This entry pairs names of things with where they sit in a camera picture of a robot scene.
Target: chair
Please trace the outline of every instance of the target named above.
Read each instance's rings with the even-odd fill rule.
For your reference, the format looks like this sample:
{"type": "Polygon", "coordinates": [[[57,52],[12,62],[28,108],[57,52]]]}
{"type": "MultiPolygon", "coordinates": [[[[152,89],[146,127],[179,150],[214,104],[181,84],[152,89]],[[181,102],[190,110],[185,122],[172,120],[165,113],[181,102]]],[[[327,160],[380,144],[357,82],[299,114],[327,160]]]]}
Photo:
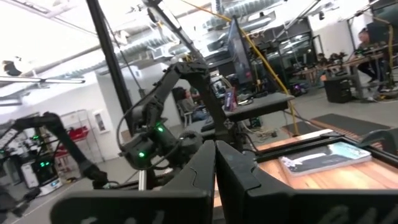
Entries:
{"type": "Polygon", "coordinates": [[[180,113],[180,116],[184,118],[184,128],[192,124],[192,112],[186,112],[180,102],[177,103],[177,109],[180,113]]]}

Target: wire rack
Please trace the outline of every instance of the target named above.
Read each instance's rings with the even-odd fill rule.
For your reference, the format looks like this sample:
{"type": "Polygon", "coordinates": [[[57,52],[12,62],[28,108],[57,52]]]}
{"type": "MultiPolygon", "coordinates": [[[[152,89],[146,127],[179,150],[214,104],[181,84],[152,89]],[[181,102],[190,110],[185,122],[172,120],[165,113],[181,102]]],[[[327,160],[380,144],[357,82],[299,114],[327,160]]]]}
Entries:
{"type": "MultiPolygon", "coordinates": [[[[91,125],[92,121],[87,110],[72,111],[60,115],[60,118],[69,136],[87,159],[95,164],[104,162],[104,157],[96,137],[96,127],[91,125]]],[[[52,143],[53,149],[56,149],[57,144],[58,142],[52,143]]],[[[81,175],[78,172],[79,169],[76,161],[69,155],[62,144],[57,149],[55,163],[60,176],[67,178],[81,175]]]]}

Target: desk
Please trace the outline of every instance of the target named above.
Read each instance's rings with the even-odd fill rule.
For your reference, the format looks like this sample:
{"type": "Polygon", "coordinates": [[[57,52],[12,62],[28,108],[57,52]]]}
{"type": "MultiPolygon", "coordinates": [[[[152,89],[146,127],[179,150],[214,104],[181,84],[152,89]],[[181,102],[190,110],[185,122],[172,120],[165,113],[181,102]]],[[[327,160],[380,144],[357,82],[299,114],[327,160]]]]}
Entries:
{"type": "MultiPolygon", "coordinates": [[[[332,132],[332,130],[324,129],[257,148],[259,150],[267,150],[295,141],[314,138],[329,132],[332,132]]],[[[259,167],[294,189],[398,189],[398,169],[377,159],[299,177],[291,177],[286,174],[277,159],[263,162],[259,164],[259,167]]],[[[218,193],[215,194],[214,207],[218,208],[218,210],[221,207],[221,199],[218,193]]]]}
{"type": "MultiPolygon", "coordinates": [[[[225,115],[234,122],[243,121],[248,118],[261,116],[288,108],[287,102],[293,100],[294,96],[283,93],[273,93],[262,98],[253,99],[253,103],[246,106],[239,106],[234,111],[225,111],[225,115]]],[[[201,127],[206,121],[197,121],[185,128],[185,131],[196,131],[204,139],[214,139],[215,130],[201,132],[201,127]]]]}
{"type": "Polygon", "coordinates": [[[364,99],[364,93],[363,93],[363,89],[364,88],[369,88],[369,87],[374,87],[377,85],[362,85],[360,80],[359,80],[359,75],[358,75],[358,69],[356,68],[357,65],[360,65],[364,62],[368,62],[371,60],[377,60],[380,58],[383,58],[383,54],[376,54],[376,55],[370,55],[367,57],[361,57],[361,58],[357,58],[354,60],[350,60],[349,62],[345,62],[341,65],[327,65],[327,66],[323,66],[323,67],[318,67],[318,68],[311,68],[308,70],[303,70],[301,72],[296,72],[294,73],[294,75],[305,75],[305,79],[307,80],[308,84],[311,87],[315,87],[316,83],[317,83],[317,73],[320,70],[325,70],[326,71],[326,80],[332,80],[334,77],[332,77],[330,75],[330,73],[328,71],[330,70],[340,70],[340,69],[348,69],[348,68],[352,68],[353,71],[350,72],[350,75],[343,75],[341,77],[345,77],[345,78],[349,78],[352,79],[354,81],[354,87],[356,89],[356,91],[358,92],[358,98],[359,99],[364,99]]]}

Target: black floor mat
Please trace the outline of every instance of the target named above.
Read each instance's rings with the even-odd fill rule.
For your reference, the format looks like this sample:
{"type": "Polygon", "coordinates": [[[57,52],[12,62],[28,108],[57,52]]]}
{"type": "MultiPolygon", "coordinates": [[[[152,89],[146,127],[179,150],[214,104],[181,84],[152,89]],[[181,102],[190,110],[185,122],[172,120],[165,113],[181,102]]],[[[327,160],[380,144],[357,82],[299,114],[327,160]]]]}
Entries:
{"type": "MultiPolygon", "coordinates": [[[[300,135],[308,134],[308,133],[312,133],[314,131],[320,130],[319,128],[316,128],[316,127],[312,126],[311,124],[307,124],[304,121],[299,121],[296,124],[297,124],[297,129],[298,129],[298,132],[300,133],[300,135]]],[[[284,128],[286,131],[290,132],[291,134],[294,134],[294,132],[295,132],[293,124],[283,126],[282,128],[284,128]]]]}
{"type": "Polygon", "coordinates": [[[377,124],[370,121],[363,121],[360,119],[350,118],[338,114],[326,114],[317,118],[313,118],[312,120],[329,124],[336,128],[340,128],[345,131],[354,133],[358,136],[362,136],[378,129],[390,129],[390,127],[382,124],[377,124]]]}

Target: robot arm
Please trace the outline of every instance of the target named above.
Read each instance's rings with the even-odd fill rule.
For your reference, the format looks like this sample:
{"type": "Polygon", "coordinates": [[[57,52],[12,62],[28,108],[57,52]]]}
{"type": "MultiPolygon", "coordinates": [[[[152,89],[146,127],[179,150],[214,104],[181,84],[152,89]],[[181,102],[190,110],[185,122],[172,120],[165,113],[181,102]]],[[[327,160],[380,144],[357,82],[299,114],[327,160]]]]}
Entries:
{"type": "Polygon", "coordinates": [[[155,155],[171,154],[166,159],[172,167],[181,167],[187,162],[186,157],[181,157],[181,154],[186,152],[176,151],[173,153],[179,144],[185,143],[184,138],[176,139],[159,122],[164,102],[180,78],[187,80],[198,90],[215,121],[216,137],[232,145],[236,145],[235,143],[239,141],[235,136],[234,126],[226,125],[228,119],[210,87],[210,74],[207,66],[197,62],[177,62],[164,70],[164,75],[156,83],[155,89],[145,96],[132,112],[134,121],[141,120],[147,126],[146,133],[136,136],[121,148],[122,155],[134,169],[147,170],[148,167],[151,167],[150,160],[155,155]]]}
{"type": "Polygon", "coordinates": [[[39,127],[45,127],[58,138],[72,158],[77,162],[81,173],[93,181],[94,189],[102,189],[102,186],[108,183],[107,174],[100,171],[98,167],[89,161],[79,150],[78,146],[70,139],[63,127],[60,117],[55,113],[46,112],[42,116],[15,120],[11,124],[11,127],[0,136],[0,150],[4,150],[4,148],[23,130],[39,127]]]}

